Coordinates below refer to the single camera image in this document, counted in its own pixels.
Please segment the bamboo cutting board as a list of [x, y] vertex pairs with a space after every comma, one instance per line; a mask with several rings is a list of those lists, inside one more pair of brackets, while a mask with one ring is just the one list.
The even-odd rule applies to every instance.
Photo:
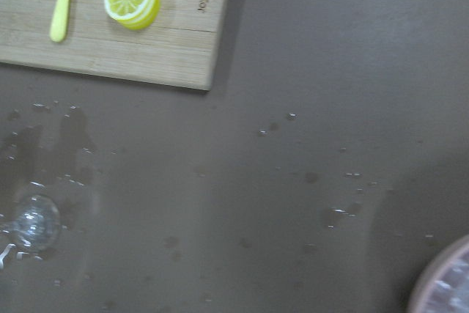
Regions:
[[147, 83], [212, 86], [227, 0], [160, 0], [147, 28], [111, 19], [104, 0], [70, 0], [66, 38], [50, 39], [56, 0], [1, 0], [1, 61]]

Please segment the clear ice cubes pile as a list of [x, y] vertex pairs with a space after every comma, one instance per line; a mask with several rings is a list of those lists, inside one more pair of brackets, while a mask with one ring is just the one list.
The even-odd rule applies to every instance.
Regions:
[[424, 312], [468, 312], [468, 263], [458, 259], [430, 290]]

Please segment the yellow plastic knife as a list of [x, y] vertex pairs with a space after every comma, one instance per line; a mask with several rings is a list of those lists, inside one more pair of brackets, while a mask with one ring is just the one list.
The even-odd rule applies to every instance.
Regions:
[[55, 43], [60, 43], [66, 38], [69, 9], [70, 0], [56, 0], [49, 30], [49, 37]]

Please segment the yellow lemon slice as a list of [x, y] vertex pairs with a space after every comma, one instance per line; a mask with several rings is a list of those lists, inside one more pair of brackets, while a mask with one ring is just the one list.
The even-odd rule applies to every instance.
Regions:
[[145, 29], [156, 19], [160, 0], [103, 0], [107, 15], [131, 30]]

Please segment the pink bowl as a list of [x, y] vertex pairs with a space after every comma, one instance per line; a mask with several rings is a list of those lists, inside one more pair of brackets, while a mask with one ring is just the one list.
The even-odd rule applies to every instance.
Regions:
[[424, 269], [407, 312], [468, 311], [468, 236], [442, 250]]

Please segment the clear wine glass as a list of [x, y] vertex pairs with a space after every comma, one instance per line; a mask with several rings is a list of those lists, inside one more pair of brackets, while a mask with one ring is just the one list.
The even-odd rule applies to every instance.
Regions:
[[15, 207], [13, 219], [1, 223], [1, 235], [9, 243], [1, 252], [1, 269], [10, 252], [34, 256], [52, 248], [61, 232], [61, 216], [56, 203], [43, 194], [26, 196]]

